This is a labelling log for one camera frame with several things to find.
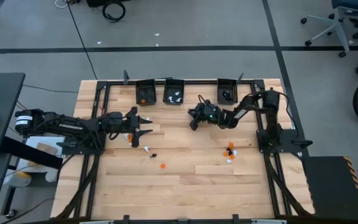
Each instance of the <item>wooden tabletop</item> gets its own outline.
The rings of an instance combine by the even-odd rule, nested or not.
[[[283,92],[279,79],[266,79],[266,89]],[[82,81],[74,117],[89,119],[96,89],[96,81]],[[138,106],[138,115],[150,118],[152,124],[141,129],[153,129],[140,138],[138,148],[131,148],[123,134],[106,140],[100,158],[93,204],[92,219],[132,220],[151,219],[215,219],[273,218],[272,203],[263,155],[258,150],[256,115],[246,114],[235,129],[220,129],[202,123],[196,131],[189,127],[188,109],[198,103],[198,94],[212,103],[216,100],[216,85],[186,85],[184,102],[180,106],[162,102],[163,85],[157,85],[157,102],[139,106],[135,102],[135,86],[112,86],[108,112],[127,113]],[[238,85],[238,96],[250,93],[249,85]],[[103,93],[99,105],[103,102]],[[285,112],[287,102],[280,100],[278,121],[291,128]],[[232,110],[233,106],[219,105]],[[223,153],[229,142],[234,143],[237,156],[226,163]],[[150,153],[145,152],[148,146]],[[78,188],[83,156],[75,156],[60,172],[51,217],[58,215]],[[281,153],[288,188],[307,211],[314,213],[301,161],[292,154]],[[279,188],[278,201],[284,214]],[[83,197],[81,214],[85,214],[88,191]]]

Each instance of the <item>black metal frame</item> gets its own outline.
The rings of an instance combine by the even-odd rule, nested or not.
[[[156,85],[164,85],[165,84],[165,80],[156,80],[155,81]],[[186,85],[217,85],[218,84],[218,80],[185,80],[185,84]],[[241,80],[238,84],[240,85],[250,85],[250,89],[251,92],[255,93],[257,91],[257,88],[259,88],[260,90],[265,90],[265,85],[264,85],[264,81],[263,80]],[[108,101],[109,101],[109,94],[110,94],[110,89],[112,86],[117,86],[117,85],[135,85],[135,81],[134,80],[126,80],[126,81],[98,81],[97,85],[96,85],[96,93],[95,93],[95,98],[94,98],[94,102],[93,102],[93,110],[92,110],[92,118],[96,117],[96,113],[98,111],[98,106],[99,106],[99,99],[100,99],[100,94],[101,94],[101,90],[105,89],[104,92],[104,101],[103,101],[103,106],[102,106],[102,112],[101,114],[104,115],[107,113],[107,107],[108,107]],[[263,123],[262,123],[262,117],[260,114],[256,113],[257,115],[257,124],[258,124],[258,129],[262,130],[263,129]],[[272,177],[269,175],[268,171],[267,171],[267,162],[270,162],[270,155],[267,153],[263,153],[264,155],[264,159],[265,159],[265,166],[266,166],[266,172],[267,172],[267,179],[268,179],[268,184],[269,184],[269,191],[270,191],[270,196],[271,196],[271,200],[272,200],[272,208],[273,208],[273,212],[275,217],[280,216],[280,209],[278,206],[278,200],[277,200],[277,193],[275,191],[275,184],[274,184],[274,180],[272,179]],[[285,184],[285,179],[284,179],[284,174],[283,174],[283,170],[282,170],[282,164],[281,164],[281,160],[280,160],[280,155],[279,153],[274,152],[273,153],[273,157],[275,159],[275,164],[276,164],[276,171],[277,174],[279,176],[279,178],[281,179],[281,181]],[[85,155],[84,156],[84,160],[83,160],[83,165],[81,168],[81,175],[80,175],[80,185],[83,184],[84,179],[86,177],[86,173],[88,170],[88,164],[89,164],[89,156]],[[98,165],[99,165],[99,155],[95,155],[94,156],[94,163],[96,163],[96,172],[98,170]],[[96,178],[97,175],[95,175],[95,177],[92,179],[91,183],[90,183],[90,187],[89,187],[89,197],[88,197],[88,201],[86,204],[86,217],[91,217],[92,214],[92,207],[93,207],[93,199],[94,199],[94,191],[95,191],[95,187],[96,187]],[[291,206],[290,203],[288,202],[288,199],[286,198],[286,196],[283,194],[283,199],[284,199],[284,207],[285,207],[285,213],[286,215],[291,215]],[[81,199],[78,201],[78,203],[76,204],[75,210],[74,210],[74,217],[78,218],[80,217],[80,211],[81,211]],[[242,221],[242,222],[249,222],[249,219],[244,219],[244,220],[240,220],[238,219],[238,216],[236,216],[236,214],[234,214],[233,216],[236,220],[238,221]],[[155,223],[154,220],[144,220],[145,222],[153,222]],[[200,220],[200,222],[229,222],[229,223],[233,223],[234,219],[231,220]],[[171,222],[168,220],[158,220],[157,222],[159,223],[163,223],[163,222]]]

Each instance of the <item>black tray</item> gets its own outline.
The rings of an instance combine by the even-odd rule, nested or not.
[[[168,99],[169,96],[172,96],[173,103]],[[162,101],[168,105],[181,105],[185,96],[185,81],[184,80],[175,80],[167,79],[165,80],[164,87],[164,97]]]
[[[230,94],[231,100],[225,99],[223,96],[224,91]],[[218,103],[233,105],[237,102],[237,80],[218,78]]]
[[[154,79],[136,81],[136,103],[146,106],[154,105],[156,101]]]

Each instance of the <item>white label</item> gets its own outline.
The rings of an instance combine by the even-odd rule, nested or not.
[[[246,110],[241,110],[238,114],[236,114],[234,116],[234,118],[236,119],[240,119],[242,115],[244,115],[247,111]]]
[[[22,120],[22,119],[27,119],[27,120],[32,121],[32,117],[31,117],[31,116],[18,116],[18,117],[16,118],[16,121]]]
[[[19,124],[27,124],[28,121],[16,121],[16,125],[19,125]]]

